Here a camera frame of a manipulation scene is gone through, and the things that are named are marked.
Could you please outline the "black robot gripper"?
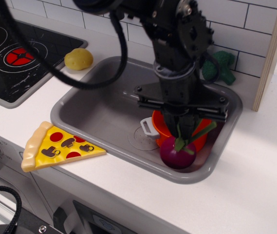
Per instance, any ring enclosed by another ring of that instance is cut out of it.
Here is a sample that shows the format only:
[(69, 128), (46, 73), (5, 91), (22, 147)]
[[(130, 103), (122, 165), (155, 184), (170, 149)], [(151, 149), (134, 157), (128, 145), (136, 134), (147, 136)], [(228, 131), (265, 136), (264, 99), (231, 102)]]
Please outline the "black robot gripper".
[(146, 108), (160, 110), (169, 132), (176, 138), (189, 140), (201, 118), (225, 122), (229, 101), (202, 84), (195, 71), (174, 73), (155, 71), (159, 81), (134, 88), (139, 103)]

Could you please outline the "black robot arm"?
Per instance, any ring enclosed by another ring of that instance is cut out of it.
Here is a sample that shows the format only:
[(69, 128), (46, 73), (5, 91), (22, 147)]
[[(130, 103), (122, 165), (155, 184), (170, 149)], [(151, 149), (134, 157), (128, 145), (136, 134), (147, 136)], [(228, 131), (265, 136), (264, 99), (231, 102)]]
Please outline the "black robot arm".
[(152, 42), (159, 80), (134, 91), (140, 106), (162, 112), (173, 136), (189, 140), (201, 118), (226, 121), (228, 100), (200, 79), (202, 58), (217, 61), (207, 53), (213, 30), (206, 26), (195, 0), (77, 0), (75, 4), (91, 14), (139, 18)]

